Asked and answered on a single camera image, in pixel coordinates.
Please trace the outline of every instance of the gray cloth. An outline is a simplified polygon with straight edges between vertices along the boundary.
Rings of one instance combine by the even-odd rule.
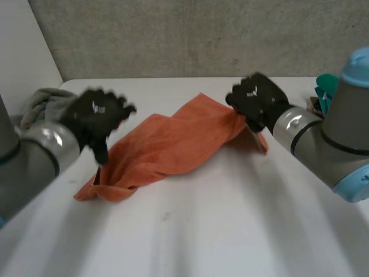
[[[76,98],[77,95],[63,89],[38,89],[27,103],[25,113],[11,117],[12,123],[20,130],[28,130],[38,121],[57,120]]]

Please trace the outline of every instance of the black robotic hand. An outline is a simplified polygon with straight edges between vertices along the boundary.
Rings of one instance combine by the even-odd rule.
[[[225,101],[237,113],[246,116],[246,123],[253,132],[260,132],[268,125],[272,107],[288,105],[286,94],[260,73],[254,73],[234,85]]]
[[[80,151],[88,145],[100,165],[108,163],[106,139],[131,113],[134,106],[124,97],[103,90],[85,91],[62,114],[59,123],[66,126],[78,140]]]

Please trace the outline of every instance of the orange cloth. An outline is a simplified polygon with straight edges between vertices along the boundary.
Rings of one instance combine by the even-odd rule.
[[[199,94],[172,117],[151,115],[114,144],[109,150],[109,164],[99,169],[74,198],[123,200],[139,186],[196,169],[245,127],[243,116]],[[247,131],[249,140],[245,143],[256,144]],[[265,139],[261,134],[257,138],[266,153]]]

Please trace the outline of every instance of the table surface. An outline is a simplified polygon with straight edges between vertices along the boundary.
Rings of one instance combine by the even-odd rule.
[[[136,104],[112,145],[200,92],[225,104],[239,80],[71,80],[61,88],[113,89]],[[273,80],[294,104],[314,94],[315,78]],[[85,150],[0,232],[0,276],[369,276],[369,200],[346,203],[263,133],[267,156],[229,145],[198,170],[117,204],[73,199],[97,168]]]

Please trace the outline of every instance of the concrete wall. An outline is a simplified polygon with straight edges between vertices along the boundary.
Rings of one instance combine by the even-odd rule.
[[[29,0],[65,80],[339,73],[368,0]]]

